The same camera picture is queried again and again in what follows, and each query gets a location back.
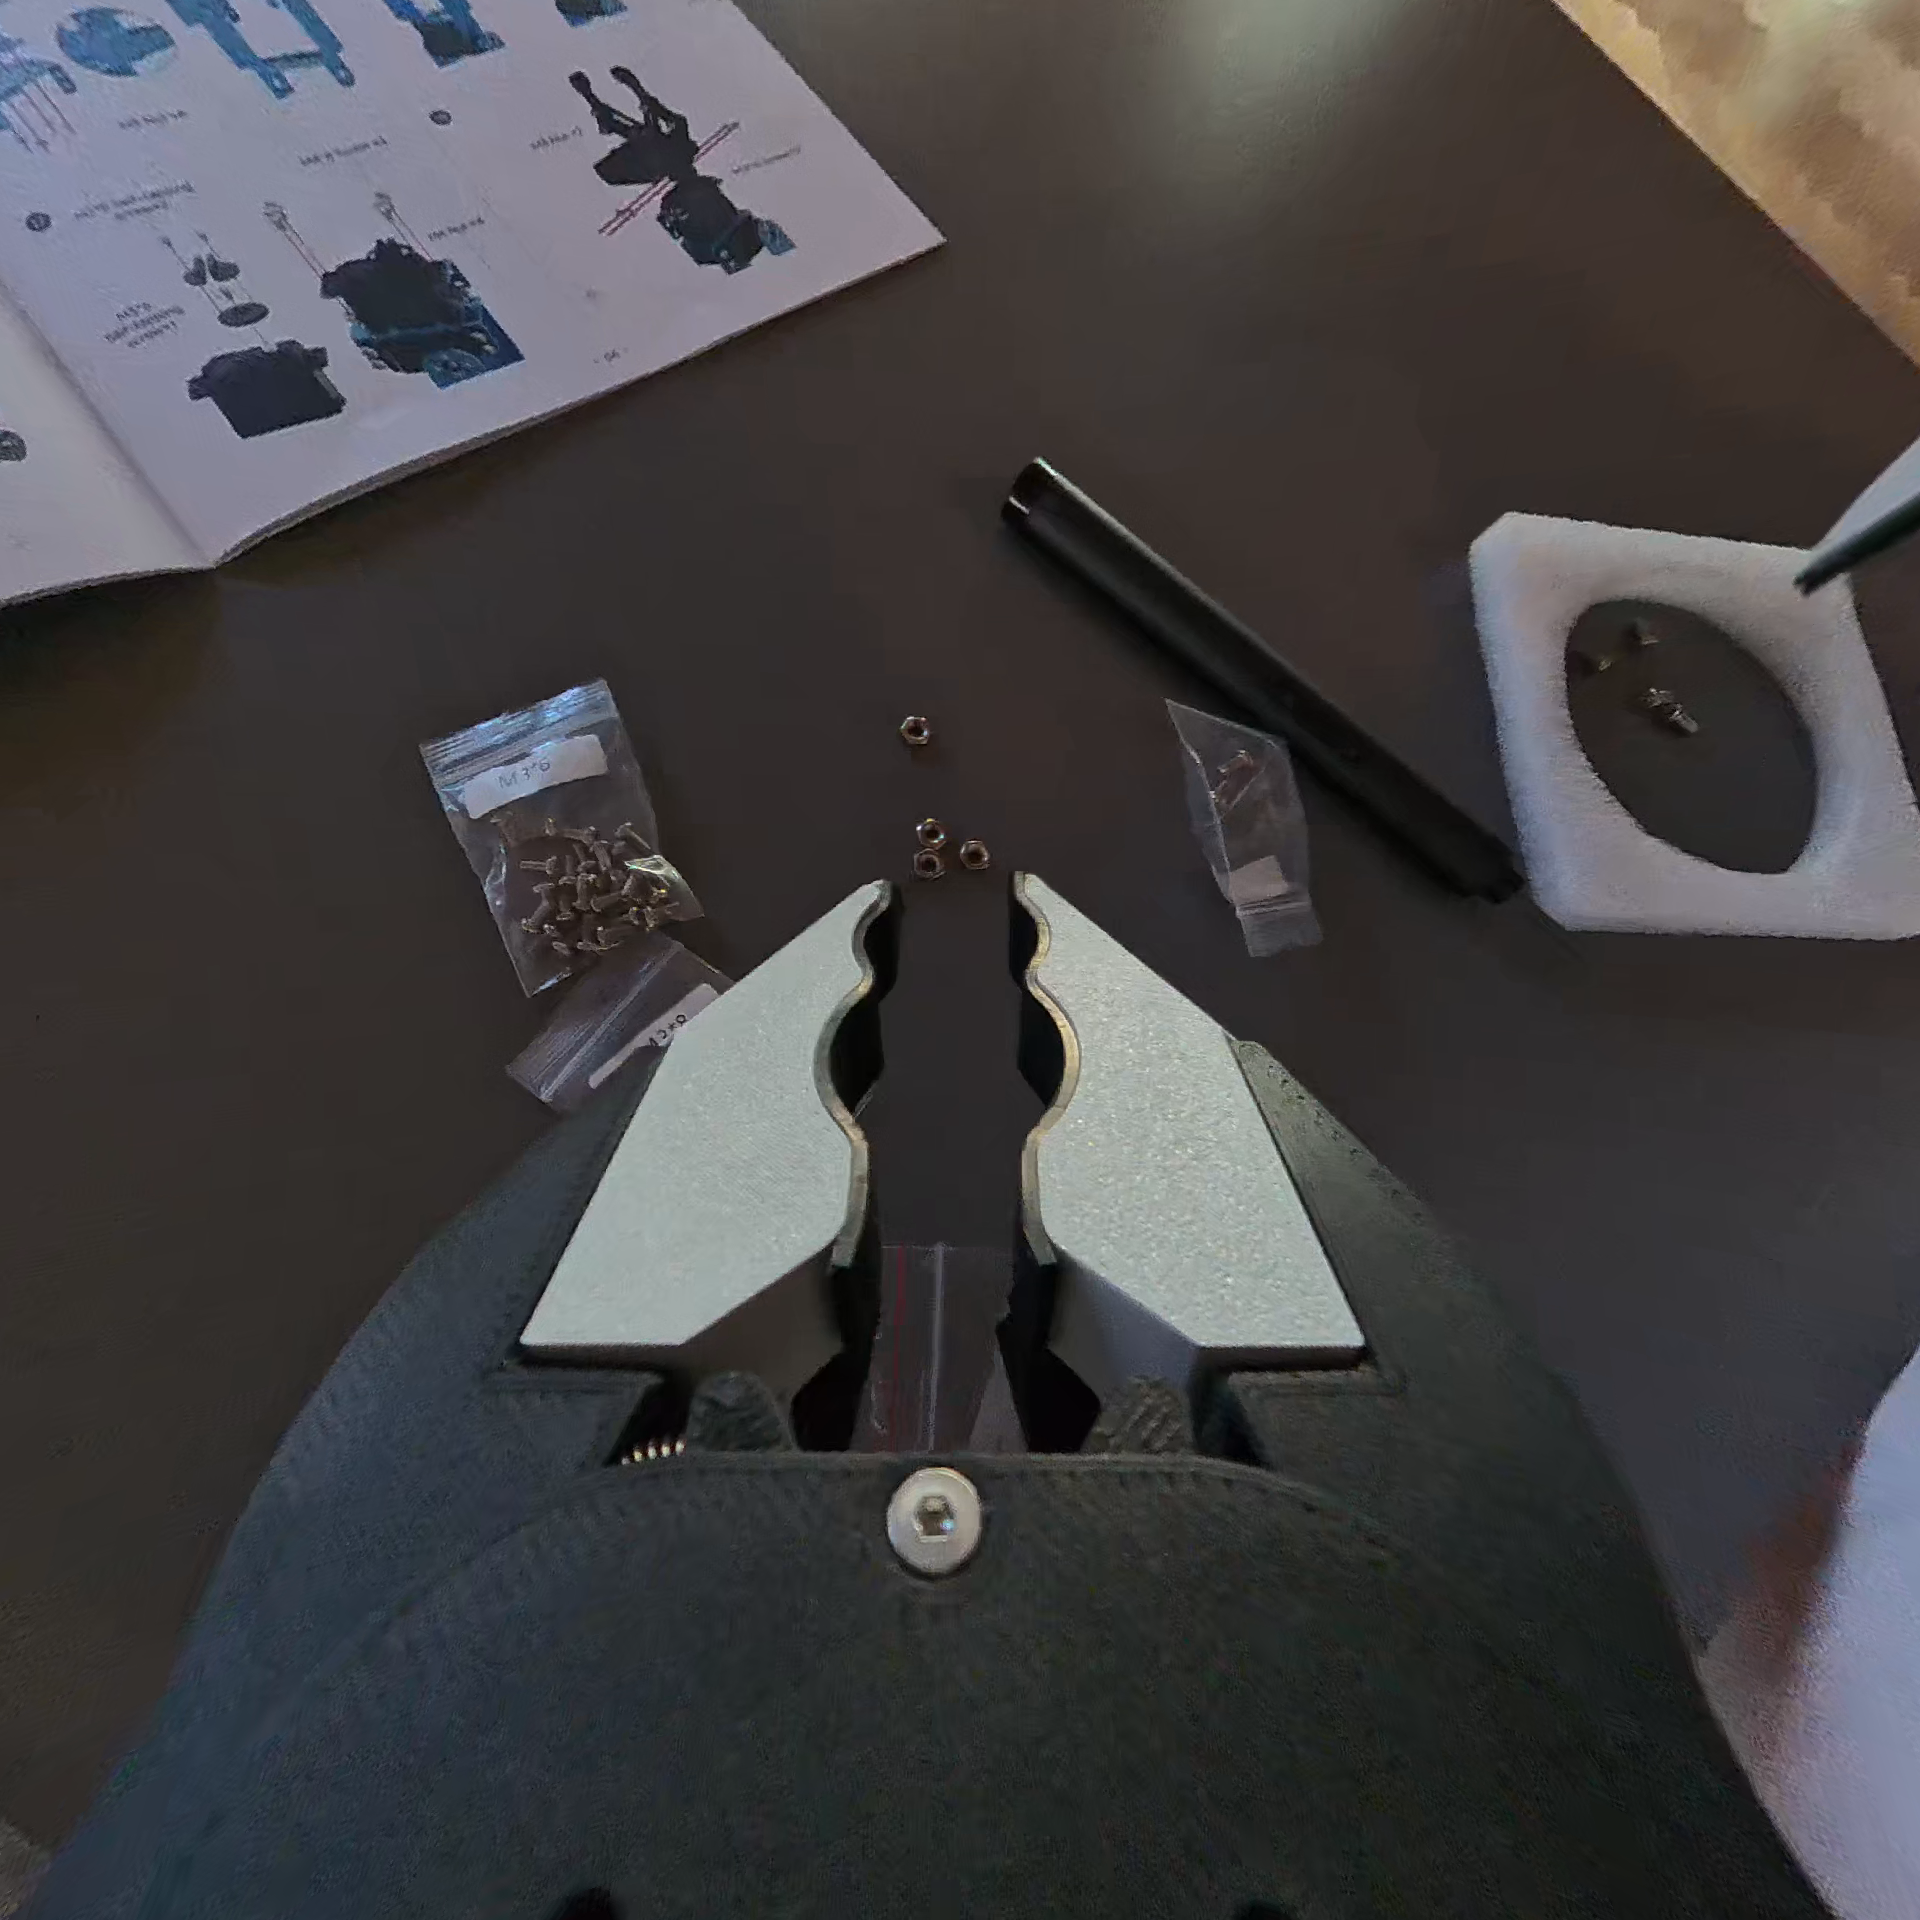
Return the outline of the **black metal tube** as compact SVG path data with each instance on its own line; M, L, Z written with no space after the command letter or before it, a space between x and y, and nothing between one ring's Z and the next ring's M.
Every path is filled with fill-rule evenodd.
M1523 868L1503 839L1054 466L1029 462L1000 515L1238 719L1279 735L1321 786L1452 898L1499 904L1523 892Z

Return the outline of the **dark brown desk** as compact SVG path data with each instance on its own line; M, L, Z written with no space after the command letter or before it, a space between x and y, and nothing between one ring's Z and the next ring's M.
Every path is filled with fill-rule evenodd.
M742 977L916 819L881 1235L1004 1247L1035 871L1391 1168L1575 1386L1695 1645L1915 1342L1915 947L1571 937L1304 783L1244 956L1049 460L1509 835L1507 510L1818 538L1915 371L1551 5L757 5L948 246L228 569L5 616L5 1819L60 1846L286 1424L544 1134L418 744L606 677ZM930 720L909 751L900 723Z

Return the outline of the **printed assembly manual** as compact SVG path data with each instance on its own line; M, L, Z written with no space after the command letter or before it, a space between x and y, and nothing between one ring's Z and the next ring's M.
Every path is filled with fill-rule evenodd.
M16 3L5 606L213 570L942 245L734 5Z

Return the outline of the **clear bag of screws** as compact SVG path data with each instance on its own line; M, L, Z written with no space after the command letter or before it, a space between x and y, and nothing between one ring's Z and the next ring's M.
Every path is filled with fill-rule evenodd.
M432 737L420 762L525 996L704 916L605 680Z

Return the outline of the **white foam square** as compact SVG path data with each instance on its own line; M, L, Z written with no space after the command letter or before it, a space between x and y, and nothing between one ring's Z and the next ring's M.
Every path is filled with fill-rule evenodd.
M1795 550L1509 513L1470 546L1507 797L1542 913L1566 931L1822 941L1918 933L1918 817L1884 684L1845 583L1795 590ZM1806 849L1780 874L1724 868L1643 830L1575 739L1564 648L1609 601L1723 628L1810 735Z

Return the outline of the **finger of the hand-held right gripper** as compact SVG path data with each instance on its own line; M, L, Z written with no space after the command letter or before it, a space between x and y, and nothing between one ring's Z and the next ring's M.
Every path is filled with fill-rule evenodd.
M1794 586L1818 592L1855 567L1900 544L1918 529L1918 457L1912 442L1858 500L1840 513L1827 534L1809 550Z

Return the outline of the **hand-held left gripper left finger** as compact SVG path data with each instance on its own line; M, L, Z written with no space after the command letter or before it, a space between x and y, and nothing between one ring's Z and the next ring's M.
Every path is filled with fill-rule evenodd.
M550 1364L824 1369L853 1346L900 896L875 879L670 1042L519 1344Z

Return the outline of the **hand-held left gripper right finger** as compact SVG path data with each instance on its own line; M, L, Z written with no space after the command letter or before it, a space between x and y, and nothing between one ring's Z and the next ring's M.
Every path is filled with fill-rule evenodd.
M1046 1357L1096 1405L1370 1357L1235 1037L1058 888L1010 883L1019 1235Z

